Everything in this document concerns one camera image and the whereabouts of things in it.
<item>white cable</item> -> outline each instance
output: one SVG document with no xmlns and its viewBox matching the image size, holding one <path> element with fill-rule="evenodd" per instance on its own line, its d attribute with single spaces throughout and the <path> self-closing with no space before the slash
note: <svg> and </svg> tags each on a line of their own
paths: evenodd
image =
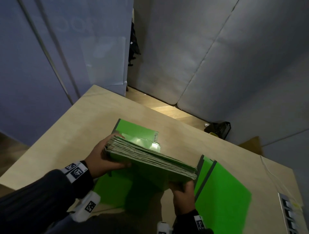
<svg viewBox="0 0 309 234">
<path fill-rule="evenodd" d="M 271 171 L 268 169 L 264 159 L 263 159 L 263 156 L 260 155 L 260 158 L 261 158 L 261 161 L 262 161 L 262 164 L 266 167 L 267 171 L 273 176 L 275 177 L 278 181 L 280 181 L 280 183 L 283 185 L 283 187 L 286 189 L 286 191 L 289 193 L 289 195 L 291 196 L 291 198 L 293 198 L 293 200 L 296 202 L 296 204 L 298 205 L 298 207 L 300 208 L 300 210 L 303 212 L 303 209 L 301 207 L 301 205 L 297 202 L 297 200 L 295 199 L 295 197 L 290 193 L 290 191 L 287 189 L 287 187 L 284 185 L 284 183 L 277 177 L 275 176 L 273 173 L 271 173 Z"/>
</svg>

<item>wooden table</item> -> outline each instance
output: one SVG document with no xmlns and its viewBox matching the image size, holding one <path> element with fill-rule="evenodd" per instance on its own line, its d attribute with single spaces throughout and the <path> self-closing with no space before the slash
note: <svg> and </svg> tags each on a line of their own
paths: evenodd
<svg viewBox="0 0 309 234">
<path fill-rule="evenodd" d="M 266 172 L 260 156 L 144 107 L 98 86 L 92 86 L 1 178 L 0 184 L 20 189 L 48 171 L 84 159 L 109 135 L 119 118 L 159 132 L 161 152 L 196 166 L 200 156 L 217 160 L 252 193 L 244 233 L 286 233 L 278 191 L 286 189 Z M 282 180 L 300 205 L 302 198 L 292 169 L 265 159 L 270 171 Z M 300 233 L 308 233 L 297 211 Z M 150 211 L 136 224 L 156 229 L 160 219 L 175 219 L 170 190 L 153 198 Z"/>
</svg>

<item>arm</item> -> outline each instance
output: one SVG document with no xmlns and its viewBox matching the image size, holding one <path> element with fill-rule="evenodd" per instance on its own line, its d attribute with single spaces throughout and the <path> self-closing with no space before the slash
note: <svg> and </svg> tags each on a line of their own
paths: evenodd
<svg viewBox="0 0 309 234">
<path fill-rule="evenodd" d="M 174 195 L 175 214 L 177 223 L 174 226 L 175 234 L 213 234 L 211 229 L 206 229 L 202 218 L 195 209 L 194 183 L 187 182 L 180 186 L 170 183 Z"/>
<path fill-rule="evenodd" d="M 130 166 L 111 162 L 103 154 L 104 146 L 114 135 L 100 141 L 81 165 L 50 171 L 38 181 L 0 198 L 3 233 L 41 233 L 67 215 L 75 199 L 83 198 L 92 189 L 94 178 Z M 77 167 L 83 172 L 72 177 Z"/>
</svg>

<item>wooden floor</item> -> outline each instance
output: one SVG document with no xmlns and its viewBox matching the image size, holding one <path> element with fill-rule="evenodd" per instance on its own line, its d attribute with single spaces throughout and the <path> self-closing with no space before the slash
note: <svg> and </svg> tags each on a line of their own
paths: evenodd
<svg viewBox="0 0 309 234">
<path fill-rule="evenodd" d="M 126 98 L 156 110 L 169 117 L 177 119 L 192 127 L 204 130 L 203 120 L 200 120 L 176 107 L 170 106 L 158 99 L 150 97 L 138 90 L 129 87 Z M 28 149 L 29 147 L 19 143 L 0 133 L 0 176 L 6 172 Z M 0 197 L 9 193 L 11 190 L 0 185 Z"/>
</svg>

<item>black jacket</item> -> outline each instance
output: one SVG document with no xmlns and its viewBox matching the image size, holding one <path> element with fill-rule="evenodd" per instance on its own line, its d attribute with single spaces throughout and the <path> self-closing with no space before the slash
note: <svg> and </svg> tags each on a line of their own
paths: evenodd
<svg viewBox="0 0 309 234">
<path fill-rule="evenodd" d="M 89 171 L 73 183 L 70 183 L 61 170 L 48 172 L 38 181 L 0 198 L 1 233 L 43 233 L 50 224 L 65 218 L 68 215 L 66 211 L 75 199 L 83 198 L 93 185 Z M 196 210 L 178 216 L 174 233 L 212 233 L 209 229 L 197 228 L 195 215 L 198 215 Z M 76 234 L 85 233 L 85 230 L 90 234 L 122 233 L 112 228 L 112 223 L 110 220 L 104 222 L 102 217 L 96 216 L 83 223 L 71 222 L 70 227 L 58 233 Z"/>
</svg>

